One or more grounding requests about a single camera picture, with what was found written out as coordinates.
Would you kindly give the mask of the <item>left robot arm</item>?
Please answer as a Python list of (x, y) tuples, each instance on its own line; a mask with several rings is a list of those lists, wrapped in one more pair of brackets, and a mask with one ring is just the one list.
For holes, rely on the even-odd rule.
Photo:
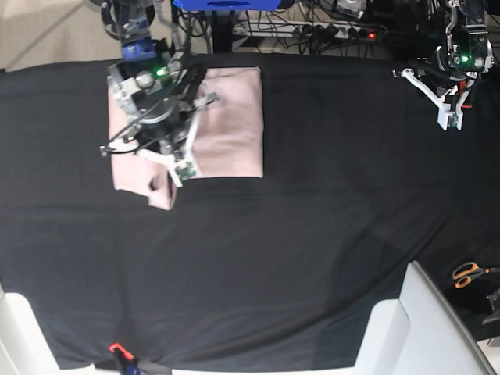
[(439, 102), (458, 111), (495, 64), (485, 1), (430, 1), (428, 20), (439, 40), (432, 55), (411, 61), (414, 77)]

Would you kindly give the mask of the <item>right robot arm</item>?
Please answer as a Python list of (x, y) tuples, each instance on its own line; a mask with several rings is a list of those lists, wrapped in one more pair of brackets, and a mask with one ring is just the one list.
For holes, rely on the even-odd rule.
[(217, 100), (215, 94), (198, 96), (206, 67), (185, 65), (191, 32), (181, 36), (157, 1), (104, 1), (101, 15), (105, 29), (120, 42), (121, 59), (108, 68), (107, 84), (126, 117), (101, 154), (147, 149), (177, 161), (186, 158), (195, 139), (195, 113)]

